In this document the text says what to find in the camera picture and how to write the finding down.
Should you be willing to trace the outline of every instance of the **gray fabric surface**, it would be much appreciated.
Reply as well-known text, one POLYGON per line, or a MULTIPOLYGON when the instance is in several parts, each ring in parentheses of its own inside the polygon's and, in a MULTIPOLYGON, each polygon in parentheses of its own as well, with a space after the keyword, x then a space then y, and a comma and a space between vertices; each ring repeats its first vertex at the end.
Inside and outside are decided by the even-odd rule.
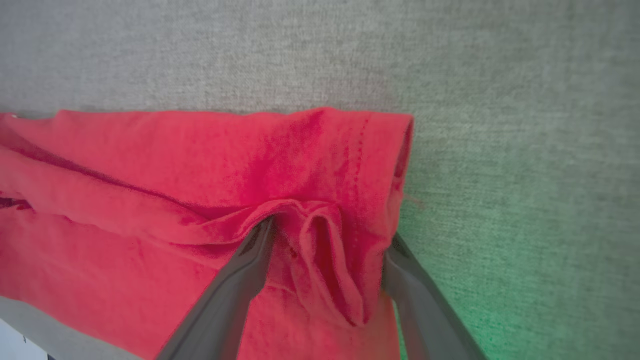
MULTIPOLYGON (((0 111, 412 113, 400 231, 489 357, 632 359, 639 19, 635 0, 2 0, 0 111)), ((122 356, 7 304, 59 360, 122 356)))

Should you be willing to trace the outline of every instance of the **red fabric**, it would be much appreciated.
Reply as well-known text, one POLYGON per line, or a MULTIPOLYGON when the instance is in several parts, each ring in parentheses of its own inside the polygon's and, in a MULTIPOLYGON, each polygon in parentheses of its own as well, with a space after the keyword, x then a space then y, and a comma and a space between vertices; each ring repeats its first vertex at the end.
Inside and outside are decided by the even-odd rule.
POLYGON ((397 359, 380 293, 412 118, 0 114, 0 295, 153 358, 269 214, 240 359, 397 359))

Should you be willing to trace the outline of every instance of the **red t-shirt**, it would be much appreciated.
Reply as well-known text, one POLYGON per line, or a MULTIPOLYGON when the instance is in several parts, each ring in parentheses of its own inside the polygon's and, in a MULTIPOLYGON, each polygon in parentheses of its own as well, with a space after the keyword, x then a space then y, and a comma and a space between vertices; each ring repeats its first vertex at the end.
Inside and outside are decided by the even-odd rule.
POLYGON ((409 115, 0 114, 0 295, 153 358, 260 220, 239 359, 397 359, 382 257, 409 115))

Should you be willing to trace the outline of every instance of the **gray textured background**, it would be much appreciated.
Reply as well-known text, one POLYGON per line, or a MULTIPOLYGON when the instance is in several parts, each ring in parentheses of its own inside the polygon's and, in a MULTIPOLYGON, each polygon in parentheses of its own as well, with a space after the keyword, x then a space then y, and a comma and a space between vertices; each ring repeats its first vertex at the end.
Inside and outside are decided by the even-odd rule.
MULTIPOLYGON (((412 113, 400 231, 489 357, 633 359, 639 19, 635 0, 0 0, 0 111, 412 113)), ((23 304, 0 317, 59 360, 125 356, 23 304)))

